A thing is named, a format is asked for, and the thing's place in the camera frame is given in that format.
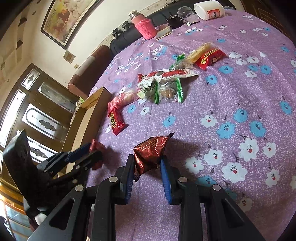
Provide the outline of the white plastic jar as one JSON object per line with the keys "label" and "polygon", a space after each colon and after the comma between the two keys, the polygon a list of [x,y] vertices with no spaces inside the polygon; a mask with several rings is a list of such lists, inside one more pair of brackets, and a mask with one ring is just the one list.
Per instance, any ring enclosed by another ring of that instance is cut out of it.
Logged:
{"label": "white plastic jar", "polygon": [[204,21],[220,18],[225,15],[225,9],[218,1],[195,3],[194,11]]}

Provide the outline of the small notebook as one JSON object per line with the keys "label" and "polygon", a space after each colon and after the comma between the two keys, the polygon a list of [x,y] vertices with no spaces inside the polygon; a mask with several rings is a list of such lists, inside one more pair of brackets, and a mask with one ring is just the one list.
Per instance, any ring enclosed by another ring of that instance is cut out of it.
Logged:
{"label": "small notebook", "polygon": [[156,27],[157,35],[155,37],[156,40],[159,40],[169,34],[172,33],[172,28],[169,24],[163,24]]}

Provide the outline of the white red snack packet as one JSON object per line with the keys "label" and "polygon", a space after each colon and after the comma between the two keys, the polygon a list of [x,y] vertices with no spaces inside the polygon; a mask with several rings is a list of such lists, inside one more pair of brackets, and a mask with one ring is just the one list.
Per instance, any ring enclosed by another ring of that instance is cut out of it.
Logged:
{"label": "white red snack packet", "polygon": [[165,72],[161,74],[159,77],[163,81],[169,81],[171,79],[176,79],[176,78],[189,78],[197,76],[197,74],[192,71],[191,69],[178,69],[178,70],[172,70]]}

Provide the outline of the green clear pastry packet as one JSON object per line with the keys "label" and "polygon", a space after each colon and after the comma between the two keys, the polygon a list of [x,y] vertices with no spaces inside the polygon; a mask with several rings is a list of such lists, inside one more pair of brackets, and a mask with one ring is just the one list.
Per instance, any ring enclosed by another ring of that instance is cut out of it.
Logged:
{"label": "green clear pastry packet", "polygon": [[179,78],[168,82],[158,83],[156,85],[156,92],[154,95],[155,104],[172,102],[183,103],[183,101],[183,88]]}

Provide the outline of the pink knit-sleeved thermos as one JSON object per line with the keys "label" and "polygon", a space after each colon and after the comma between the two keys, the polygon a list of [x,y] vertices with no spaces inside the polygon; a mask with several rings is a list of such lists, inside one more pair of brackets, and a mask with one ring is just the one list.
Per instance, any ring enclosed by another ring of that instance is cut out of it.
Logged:
{"label": "pink knit-sleeved thermos", "polygon": [[132,11],[129,13],[129,17],[135,28],[146,40],[152,39],[157,35],[157,31],[152,21],[140,12]]}

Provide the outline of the red long snack bar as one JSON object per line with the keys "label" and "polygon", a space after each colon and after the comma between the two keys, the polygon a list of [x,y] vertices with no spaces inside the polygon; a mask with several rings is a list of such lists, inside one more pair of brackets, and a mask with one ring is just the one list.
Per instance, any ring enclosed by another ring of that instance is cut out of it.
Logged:
{"label": "red long snack bar", "polygon": [[112,132],[117,136],[121,133],[128,125],[123,121],[121,111],[130,103],[138,100],[138,95],[134,91],[123,92],[118,96],[114,97],[108,102],[107,116],[110,118]]}

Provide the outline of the dark red foil snack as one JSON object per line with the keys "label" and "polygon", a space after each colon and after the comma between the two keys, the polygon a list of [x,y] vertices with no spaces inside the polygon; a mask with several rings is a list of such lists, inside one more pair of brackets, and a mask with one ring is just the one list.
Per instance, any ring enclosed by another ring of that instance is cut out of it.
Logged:
{"label": "dark red foil snack", "polygon": [[149,170],[157,169],[161,156],[164,154],[168,140],[174,135],[150,137],[133,148],[135,158],[134,181]]}

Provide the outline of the yellow cracker packet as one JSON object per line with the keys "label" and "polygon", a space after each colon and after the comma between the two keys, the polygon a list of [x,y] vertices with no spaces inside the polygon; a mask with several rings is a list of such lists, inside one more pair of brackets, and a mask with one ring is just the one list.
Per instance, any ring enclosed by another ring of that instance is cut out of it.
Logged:
{"label": "yellow cracker packet", "polygon": [[213,45],[211,43],[205,43],[193,51],[189,56],[187,56],[184,61],[186,63],[194,64],[198,59],[202,57],[207,51],[209,51]]}

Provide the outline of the cardboard tray box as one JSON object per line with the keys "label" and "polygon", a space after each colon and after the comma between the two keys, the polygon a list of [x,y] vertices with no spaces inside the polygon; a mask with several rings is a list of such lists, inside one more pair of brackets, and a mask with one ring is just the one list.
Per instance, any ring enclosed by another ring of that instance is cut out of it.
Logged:
{"label": "cardboard tray box", "polygon": [[96,138],[101,122],[106,117],[111,97],[112,94],[102,87],[79,106],[72,118],[62,151],[74,151]]}

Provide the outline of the red foil snack packet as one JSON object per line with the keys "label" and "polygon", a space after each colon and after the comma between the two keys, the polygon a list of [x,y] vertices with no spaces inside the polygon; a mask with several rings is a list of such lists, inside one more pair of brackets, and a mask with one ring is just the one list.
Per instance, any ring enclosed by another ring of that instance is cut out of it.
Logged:
{"label": "red foil snack packet", "polygon": [[103,165],[103,154],[106,151],[104,144],[100,143],[98,140],[92,139],[91,145],[89,147],[89,152],[94,153],[95,163],[92,166],[92,170],[100,169]]}

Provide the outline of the wooden glass-panel door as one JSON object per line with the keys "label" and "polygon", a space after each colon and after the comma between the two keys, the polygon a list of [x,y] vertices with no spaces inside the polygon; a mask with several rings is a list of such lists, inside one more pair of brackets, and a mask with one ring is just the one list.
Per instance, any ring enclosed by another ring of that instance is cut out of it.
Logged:
{"label": "wooden glass-panel door", "polygon": [[78,97],[34,64],[20,76],[1,110],[1,150],[25,130],[41,163],[62,150]]}

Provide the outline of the small black box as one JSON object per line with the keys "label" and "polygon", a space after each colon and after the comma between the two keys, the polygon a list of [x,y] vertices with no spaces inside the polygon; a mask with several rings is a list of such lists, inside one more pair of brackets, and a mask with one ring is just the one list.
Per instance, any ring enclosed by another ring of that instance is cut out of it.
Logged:
{"label": "small black box", "polygon": [[182,20],[182,18],[180,18],[177,15],[173,15],[171,12],[169,12],[170,16],[169,18],[166,20],[169,24],[169,26],[172,29],[177,29],[179,27],[182,27],[182,25],[184,24],[184,21]]}

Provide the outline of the clear glass cup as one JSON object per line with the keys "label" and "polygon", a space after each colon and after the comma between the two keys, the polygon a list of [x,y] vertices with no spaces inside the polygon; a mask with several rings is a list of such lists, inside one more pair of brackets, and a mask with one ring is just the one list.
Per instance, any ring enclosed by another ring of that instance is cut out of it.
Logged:
{"label": "clear glass cup", "polygon": [[193,10],[188,6],[182,6],[178,9],[177,15],[184,19],[186,23],[193,24],[198,20],[198,17],[193,12]]}

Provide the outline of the red square snack packet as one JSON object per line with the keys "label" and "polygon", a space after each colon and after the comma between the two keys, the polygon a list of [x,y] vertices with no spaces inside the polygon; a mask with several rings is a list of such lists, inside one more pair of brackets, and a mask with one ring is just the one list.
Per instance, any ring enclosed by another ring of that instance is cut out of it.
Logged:
{"label": "red square snack packet", "polygon": [[212,48],[203,54],[193,65],[206,70],[206,68],[218,60],[226,57],[226,54],[218,48]]}

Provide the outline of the green small snack packet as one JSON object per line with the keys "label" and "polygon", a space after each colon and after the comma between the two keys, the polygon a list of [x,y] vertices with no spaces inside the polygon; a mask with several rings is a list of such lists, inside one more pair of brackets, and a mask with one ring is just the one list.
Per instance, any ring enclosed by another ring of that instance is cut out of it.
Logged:
{"label": "green small snack packet", "polygon": [[181,54],[177,56],[177,59],[174,64],[172,64],[169,68],[170,71],[179,70],[179,69],[192,69],[193,64],[186,59],[185,54]]}

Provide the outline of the framed wall painting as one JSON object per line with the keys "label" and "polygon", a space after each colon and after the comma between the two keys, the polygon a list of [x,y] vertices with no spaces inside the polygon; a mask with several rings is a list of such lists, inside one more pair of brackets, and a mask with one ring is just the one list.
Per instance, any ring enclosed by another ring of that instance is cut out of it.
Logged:
{"label": "framed wall painting", "polygon": [[52,1],[41,32],[66,50],[80,27],[99,4],[100,0]]}

